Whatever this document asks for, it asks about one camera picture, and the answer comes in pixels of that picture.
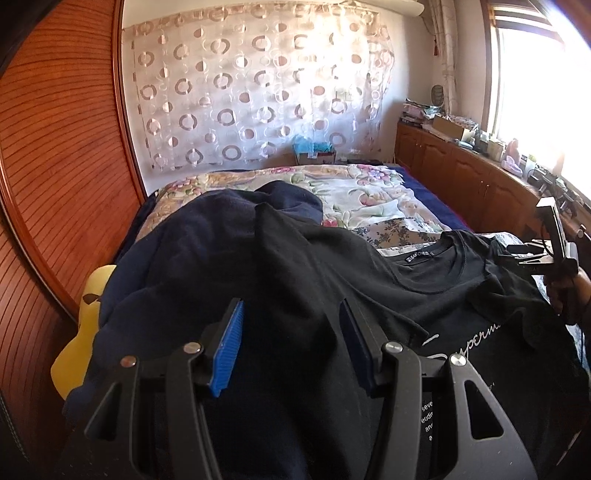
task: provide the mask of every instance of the fan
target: fan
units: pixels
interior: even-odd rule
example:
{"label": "fan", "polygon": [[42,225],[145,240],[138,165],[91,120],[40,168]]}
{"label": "fan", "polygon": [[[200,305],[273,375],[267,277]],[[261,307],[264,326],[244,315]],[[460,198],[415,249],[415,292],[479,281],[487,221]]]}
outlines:
{"label": "fan", "polygon": [[431,89],[431,103],[435,106],[443,106],[443,86],[435,85]]}

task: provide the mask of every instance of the bed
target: bed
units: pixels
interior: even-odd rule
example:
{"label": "bed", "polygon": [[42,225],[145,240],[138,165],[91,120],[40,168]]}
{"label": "bed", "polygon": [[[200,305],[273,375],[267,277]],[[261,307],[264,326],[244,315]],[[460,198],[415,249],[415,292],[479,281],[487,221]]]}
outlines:
{"label": "bed", "polygon": [[175,181],[157,192],[153,210],[136,227],[137,234],[130,233],[140,240],[171,213],[205,192],[224,188],[256,190],[276,180],[318,196],[323,203],[323,225],[353,230],[377,248],[435,241],[443,231],[469,229],[403,168],[351,164],[218,171]]}

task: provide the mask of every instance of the sheer curtain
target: sheer curtain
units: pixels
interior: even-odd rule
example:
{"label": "sheer curtain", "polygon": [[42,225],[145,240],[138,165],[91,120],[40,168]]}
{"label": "sheer curtain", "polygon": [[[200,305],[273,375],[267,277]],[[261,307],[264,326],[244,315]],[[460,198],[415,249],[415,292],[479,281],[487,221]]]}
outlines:
{"label": "sheer curtain", "polygon": [[379,15],[354,2],[198,9],[126,28],[123,42],[136,154],[156,170],[256,165],[298,134],[378,148],[394,55]]}
{"label": "sheer curtain", "polygon": [[446,113],[457,115],[456,52],[457,21],[453,0],[429,0],[435,39],[443,69],[443,97]]}

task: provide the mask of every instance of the hand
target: hand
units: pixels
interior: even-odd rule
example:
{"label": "hand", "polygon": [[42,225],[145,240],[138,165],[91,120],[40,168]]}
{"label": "hand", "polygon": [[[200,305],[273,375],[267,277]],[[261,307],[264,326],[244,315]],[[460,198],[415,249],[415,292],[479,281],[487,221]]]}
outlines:
{"label": "hand", "polygon": [[548,278],[545,276],[544,285],[546,285],[550,304],[557,314],[560,314],[564,307],[560,300],[561,291],[575,289],[581,308],[585,308],[591,299],[591,280],[581,267],[574,277]]}

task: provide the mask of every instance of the floral bedspread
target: floral bedspread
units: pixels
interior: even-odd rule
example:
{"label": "floral bedspread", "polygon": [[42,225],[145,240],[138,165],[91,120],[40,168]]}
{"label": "floral bedspread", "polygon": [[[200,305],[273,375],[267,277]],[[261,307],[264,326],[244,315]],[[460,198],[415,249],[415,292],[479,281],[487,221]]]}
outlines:
{"label": "floral bedspread", "polygon": [[380,251],[409,245],[416,247],[416,245],[436,242],[441,235],[441,230],[432,228],[427,222],[412,217],[384,220],[354,228],[352,231]]}
{"label": "floral bedspread", "polygon": [[395,170],[369,165],[305,165],[203,173],[171,183],[160,190],[158,203],[140,229],[137,240],[204,192],[225,188],[256,190],[274,180],[292,183],[320,198],[325,226],[357,229],[399,219],[396,227],[390,226],[391,230],[429,233],[449,230],[414,197],[411,189],[404,187],[402,177]]}

